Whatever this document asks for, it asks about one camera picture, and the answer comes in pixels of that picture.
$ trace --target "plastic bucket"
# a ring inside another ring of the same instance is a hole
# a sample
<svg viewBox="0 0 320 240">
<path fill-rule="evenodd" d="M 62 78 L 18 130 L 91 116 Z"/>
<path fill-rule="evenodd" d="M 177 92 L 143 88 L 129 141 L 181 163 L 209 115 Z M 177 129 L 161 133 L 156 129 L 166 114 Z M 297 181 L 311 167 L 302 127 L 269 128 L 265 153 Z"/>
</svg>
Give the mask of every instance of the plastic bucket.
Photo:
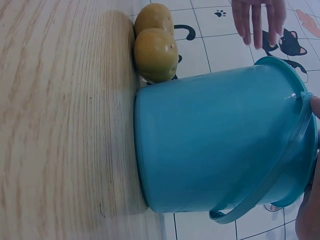
<svg viewBox="0 0 320 240">
<path fill-rule="evenodd" d="M 142 88 L 134 137 L 146 202 L 158 213 L 209 211 L 221 224 L 259 204 L 292 204 L 316 163 L 310 98 L 274 57 Z"/>
</svg>

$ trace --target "cartoon cat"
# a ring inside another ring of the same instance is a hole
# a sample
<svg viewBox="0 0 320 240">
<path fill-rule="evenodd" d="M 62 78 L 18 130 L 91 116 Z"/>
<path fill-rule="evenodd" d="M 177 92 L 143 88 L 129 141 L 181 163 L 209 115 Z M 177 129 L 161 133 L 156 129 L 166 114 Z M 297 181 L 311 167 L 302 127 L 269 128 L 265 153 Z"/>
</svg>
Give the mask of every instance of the cartoon cat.
<svg viewBox="0 0 320 240">
<path fill-rule="evenodd" d="M 306 13 L 303 13 L 301 10 L 297 9 L 296 14 L 300 21 L 302 21 L 302 26 L 307 29 L 312 35 L 317 38 L 320 38 L 320 29 L 317 26 L 315 20 Z"/>
<path fill-rule="evenodd" d="M 267 56 L 273 56 L 270 52 L 280 48 L 280 50 L 289 56 L 302 56 L 306 55 L 308 52 L 305 48 L 301 47 L 298 42 L 298 35 L 295 31 L 288 31 L 284 29 L 283 37 L 279 39 L 279 46 L 270 46 L 268 40 L 268 32 L 262 31 L 262 49 L 265 51 Z M 298 62 L 282 59 L 287 64 L 289 64 L 294 69 L 299 68 L 302 73 L 307 74 L 306 69 Z"/>
</svg>

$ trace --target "wooden board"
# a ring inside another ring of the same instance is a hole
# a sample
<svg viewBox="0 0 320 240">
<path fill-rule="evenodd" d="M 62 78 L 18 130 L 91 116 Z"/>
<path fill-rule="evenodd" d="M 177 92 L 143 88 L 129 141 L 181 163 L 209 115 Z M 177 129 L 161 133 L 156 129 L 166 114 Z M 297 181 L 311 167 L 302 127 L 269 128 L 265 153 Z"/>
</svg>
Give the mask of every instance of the wooden board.
<svg viewBox="0 0 320 240">
<path fill-rule="evenodd" d="M 0 239 L 163 239 L 139 186 L 129 0 L 0 0 Z"/>
</svg>

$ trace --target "potato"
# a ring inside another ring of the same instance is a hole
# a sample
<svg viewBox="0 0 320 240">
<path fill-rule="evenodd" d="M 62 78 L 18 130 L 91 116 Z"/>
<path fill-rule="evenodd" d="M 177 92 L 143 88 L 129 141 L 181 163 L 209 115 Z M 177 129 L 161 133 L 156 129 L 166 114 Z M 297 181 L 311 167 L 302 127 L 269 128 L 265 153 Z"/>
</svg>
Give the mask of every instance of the potato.
<svg viewBox="0 0 320 240">
<path fill-rule="evenodd" d="M 163 29 L 145 29 L 135 40 L 136 68 L 144 79 L 152 83 L 171 80 L 176 74 L 178 59 L 176 41 Z"/>
<path fill-rule="evenodd" d="M 174 23 L 169 9 L 159 3 L 151 3 L 145 6 L 134 22 L 135 35 L 145 29 L 158 28 L 174 35 Z"/>
</svg>

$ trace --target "person's hand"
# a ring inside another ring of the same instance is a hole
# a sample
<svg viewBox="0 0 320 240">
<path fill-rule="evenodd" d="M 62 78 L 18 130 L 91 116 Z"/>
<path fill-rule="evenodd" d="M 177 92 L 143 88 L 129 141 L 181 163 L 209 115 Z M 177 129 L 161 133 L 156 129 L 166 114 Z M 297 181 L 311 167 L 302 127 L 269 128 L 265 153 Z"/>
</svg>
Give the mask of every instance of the person's hand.
<svg viewBox="0 0 320 240">
<path fill-rule="evenodd" d="M 320 98 L 312 97 L 311 108 L 320 118 Z M 295 221 L 295 232 L 299 240 L 320 239 L 320 154 L 317 156 L 313 181 L 307 187 Z"/>
<path fill-rule="evenodd" d="M 246 45 L 251 42 L 249 24 L 251 6 L 253 40 L 256 49 L 262 47 L 261 4 L 266 5 L 269 44 L 270 46 L 275 46 L 277 34 L 282 37 L 284 32 L 283 25 L 286 19 L 285 0 L 232 0 L 235 28 Z"/>
</svg>

